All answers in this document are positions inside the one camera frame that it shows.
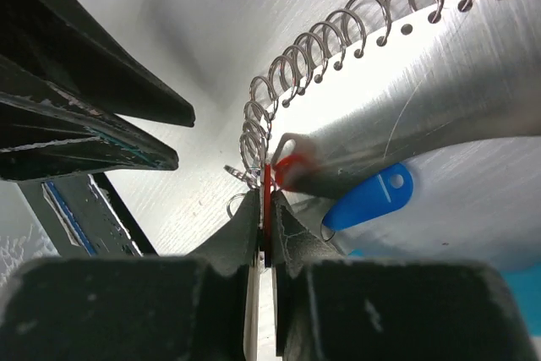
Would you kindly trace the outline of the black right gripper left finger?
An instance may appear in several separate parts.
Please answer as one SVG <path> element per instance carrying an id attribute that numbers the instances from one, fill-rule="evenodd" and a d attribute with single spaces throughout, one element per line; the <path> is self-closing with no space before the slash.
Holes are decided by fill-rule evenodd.
<path id="1" fill-rule="evenodd" d="M 4 360 L 254 360 L 260 196 L 184 256 L 32 260 L 1 297 Z"/>

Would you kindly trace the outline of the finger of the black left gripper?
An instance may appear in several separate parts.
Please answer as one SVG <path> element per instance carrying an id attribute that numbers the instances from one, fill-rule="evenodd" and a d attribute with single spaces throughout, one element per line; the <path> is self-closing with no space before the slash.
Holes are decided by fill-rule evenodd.
<path id="1" fill-rule="evenodd" d="M 178 154 L 128 121 L 2 57 L 2 180 L 118 169 L 174 171 Z"/>
<path id="2" fill-rule="evenodd" d="M 92 104 L 193 127 L 193 106 L 136 61 L 78 0 L 1 0 L 1 54 Z"/>

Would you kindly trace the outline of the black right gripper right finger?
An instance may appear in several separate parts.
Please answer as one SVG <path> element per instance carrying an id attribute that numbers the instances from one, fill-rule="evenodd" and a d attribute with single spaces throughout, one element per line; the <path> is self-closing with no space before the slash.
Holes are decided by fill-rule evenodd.
<path id="1" fill-rule="evenodd" d="M 341 257 L 270 197 L 285 360 L 534 360 L 503 277 L 476 261 Z"/>

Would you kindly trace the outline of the key with red tag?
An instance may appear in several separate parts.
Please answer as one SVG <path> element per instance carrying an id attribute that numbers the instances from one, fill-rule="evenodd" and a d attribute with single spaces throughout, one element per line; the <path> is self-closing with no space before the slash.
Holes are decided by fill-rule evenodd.
<path id="1" fill-rule="evenodd" d="M 272 226 L 271 226 L 271 198 L 272 194 L 279 188 L 284 187 L 286 191 L 294 191 L 292 186 L 294 179 L 307 172 L 312 165 L 309 160 L 301 154 L 291 154 L 277 163 L 272 164 L 266 160 L 261 172 L 261 198 L 262 198 L 262 243 L 260 245 L 264 255 L 264 267 L 272 266 Z"/>

